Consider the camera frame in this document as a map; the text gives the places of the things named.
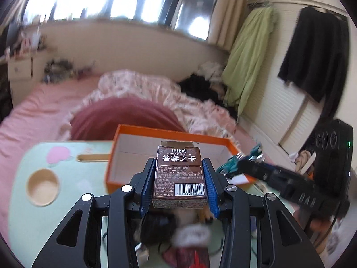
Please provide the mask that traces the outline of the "person's right hand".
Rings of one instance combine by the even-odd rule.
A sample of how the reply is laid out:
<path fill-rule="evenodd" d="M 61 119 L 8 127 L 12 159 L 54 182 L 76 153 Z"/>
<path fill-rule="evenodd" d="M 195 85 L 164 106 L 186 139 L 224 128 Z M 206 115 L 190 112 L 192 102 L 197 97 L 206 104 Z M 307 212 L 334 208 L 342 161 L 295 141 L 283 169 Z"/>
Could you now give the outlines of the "person's right hand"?
<path fill-rule="evenodd" d="M 332 229 L 330 218 L 312 217 L 308 220 L 305 230 L 311 230 L 318 233 L 329 233 Z"/>

